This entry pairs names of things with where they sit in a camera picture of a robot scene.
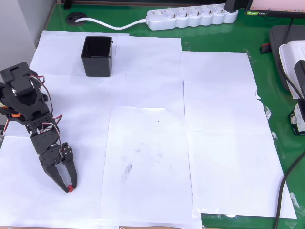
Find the white power strip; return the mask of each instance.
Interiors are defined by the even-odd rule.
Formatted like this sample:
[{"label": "white power strip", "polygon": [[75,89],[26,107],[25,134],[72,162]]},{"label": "white power strip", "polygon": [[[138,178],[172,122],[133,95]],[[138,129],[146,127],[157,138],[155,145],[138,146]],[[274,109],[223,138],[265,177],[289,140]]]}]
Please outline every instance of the white power strip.
[{"label": "white power strip", "polygon": [[225,4],[178,7],[147,12],[146,24],[151,30],[168,30],[175,27],[233,23],[238,11],[228,13]]}]

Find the white cable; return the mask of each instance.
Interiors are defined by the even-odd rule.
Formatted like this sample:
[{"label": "white cable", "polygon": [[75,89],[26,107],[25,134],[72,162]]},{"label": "white cable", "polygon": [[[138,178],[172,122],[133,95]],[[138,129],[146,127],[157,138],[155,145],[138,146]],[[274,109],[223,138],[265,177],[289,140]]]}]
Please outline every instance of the white cable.
[{"label": "white cable", "polygon": [[113,30],[124,30],[124,29],[126,29],[128,27],[131,27],[131,26],[139,24],[139,23],[146,23],[146,19],[141,19],[141,20],[135,21],[135,22],[133,22],[133,23],[131,23],[129,25],[125,25],[123,27],[114,27],[112,25],[108,25],[105,22],[102,22],[102,21],[99,21],[99,20],[96,20],[96,19],[93,19],[93,18],[79,18],[75,22],[80,22],[80,21],[92,21],[92,22],[96,22],[96,23],[98,23],[100,25],[106,26],[106,27],[108,27],[110,29],[113,29]]},{"label": "white cable", "polygon": [[41,129],[43,129],[43,126],[44,126],[44,125],[52,125],[52,126],[55,128],[55,130],[56,130],[56,132],[57,132],[57,134],[58,134],[59,143],[61,144],[61,152],[62,152],[61,135],[59,134],[58,129],[56,128],[56,126],[55,126],[53,123],[42,123]]}]

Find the white wall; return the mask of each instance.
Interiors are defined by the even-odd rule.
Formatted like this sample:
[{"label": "white wall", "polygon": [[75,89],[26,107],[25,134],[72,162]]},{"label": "white wall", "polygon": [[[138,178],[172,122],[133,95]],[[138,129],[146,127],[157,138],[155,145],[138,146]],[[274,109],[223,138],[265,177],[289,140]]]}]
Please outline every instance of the white wall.
[{"label": "white wall", "polygon": [[55,0],[0,0],[0,70],[31,63]]},{"label": "white wall", "polygon": [[47,25],[55,0],[18,0],[35,45]]}]

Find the robotic arm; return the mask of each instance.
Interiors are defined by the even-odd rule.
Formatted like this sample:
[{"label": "robotic arm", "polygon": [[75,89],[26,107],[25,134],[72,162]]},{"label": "robotic arm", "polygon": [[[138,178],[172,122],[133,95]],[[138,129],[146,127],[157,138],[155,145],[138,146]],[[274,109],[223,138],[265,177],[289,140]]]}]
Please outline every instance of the robotic arm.
[{"label": "robotic arm", "polygon": [[[9,121],[26,127],[45,173],[62,190],[72,192],[77,184],[72,148],[68,143],[61,143],[60,131],[52,115],[53,108],[50,112],[45,103],[48,97],[41,93],[43,82],[25,62],[4,69],[0,74],[4,81],[0,83],[0,101],[3,104],[0,113]],[[66,166],[71,178],[72,185],[68,187],[55,166],[60,162]]]}]

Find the black cable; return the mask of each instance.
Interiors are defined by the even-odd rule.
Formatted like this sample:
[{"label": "black cable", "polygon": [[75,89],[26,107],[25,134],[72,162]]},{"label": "black cable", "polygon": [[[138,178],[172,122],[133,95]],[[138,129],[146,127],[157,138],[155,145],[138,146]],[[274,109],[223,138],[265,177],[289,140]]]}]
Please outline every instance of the black cable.
[{"label": "black cable", "polygon": [[278,20],[279,18],[275,18],[275,19],[267,19],[265,16],[263,16],[263,18],[265,19],[265,20],[267,20],[267,21],[276,21],[276,20]]},{"label": "black cable", "polygon": [[286,73],[284,72],[281,61],[279,61],[279,68],[280,68],[282,74],[284,75],[285,79],[286,79],[286,80],[288,81],[288,83],[292,86],[292,88],[295,90],[295,92],[296,92],[297,95],[300,97],[300,99],[303,99],[302,94],[299,92],[299,90],[296,88],[296,86],[291,82],[291,80],[289,79],[289,77],[288,77],[288,76],[286,75]]},{"label": "black cable", "polygon": [[292,18],[290,20],[290,23],[289,23],[289,26],[288,26],[288,30],[287,30],[287,33],[286,33],[286,37],[285,37],[285,40],[284,40],[284,44],[287,44],[287,39],[288,39],[288,36],[289,36],[289,33],[290,33],[290,30],[291,30],[291,27],[292,27],[292,24],[294,23],[294,19]]},{"label": "black cable", "polygon": [[278,194],[278,201],[277,201],[277,210],[276,210],[276,217],[275,217],[275,224],[274,224],[274,229],[277,229],[278,222],[280,220],[280,213],[281,213],[281,204],[282,204],[282,195],[283,195],[283,189],[284,189],[284,184],[286,182],[287,177],[289,176],[290,172],[294,169],[294,167],[303,159],[305,156],[305,151],[301,154],[301,156],[290,166],[288,169],[286,175],[283,177],[281,186],[280,186],[280,191]]}]

